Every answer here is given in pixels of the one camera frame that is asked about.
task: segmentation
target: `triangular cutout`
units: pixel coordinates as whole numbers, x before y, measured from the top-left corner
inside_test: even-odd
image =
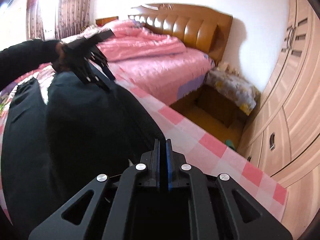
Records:
[[[233,190],[232,195],[237,203],[244,223],[254,221],[261,216],[259,212],[237,190]]]
[[[63,214],[62,218],[75,225],[80,225],[84,213],[87,210],[89,203],[93,197],[93,190],[87,191],[81,196],[72,206],[70,206]]]

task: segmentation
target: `checkered tablecloth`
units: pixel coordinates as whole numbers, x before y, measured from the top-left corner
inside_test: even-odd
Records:
[[[129,90],[144,106],[158,124],[166,138],[171,139],[174,151],[185,155],[189,164],[198,167],[203,173],[217,176],[229,174],[277,220],[281,221],[287,199],[287,190],[261,170],[252,166],[245,158],[208,134],[199,126],[186,119],[164,103],[135,86],[122,70],[112,66],[117,83]],[[42,92],[47,90],[52,79],[53,69],[46,67],[34,74]],[[0,118],[0,156],[5,122],[9,110],[8,103]],[[2,190],[0,169],[0,205],[9,218]]]

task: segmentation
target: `wooden wardrobe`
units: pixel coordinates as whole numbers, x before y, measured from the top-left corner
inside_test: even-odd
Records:
[[[282,223],[294,239],[320,208],[319,51],[319,18],[307,0],[290,0],[278,62],[237,150],[288,189]]]

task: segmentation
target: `tufted leather headboard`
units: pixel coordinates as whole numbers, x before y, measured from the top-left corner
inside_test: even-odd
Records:
[[[222,59],[232,16],[190,4],[153,3],[131,8],[128,16],[157,34],[179,38],[187,47],[207,53],[215,63]]]

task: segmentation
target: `black pants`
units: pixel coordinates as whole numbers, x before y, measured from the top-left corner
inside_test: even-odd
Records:
[[[43,103],[36,79],[18,87],[4,131],[2,180],[23,238],[98,174],[121,174],[164,135],[134,96],[105,78],[105,92],[56,74]]]

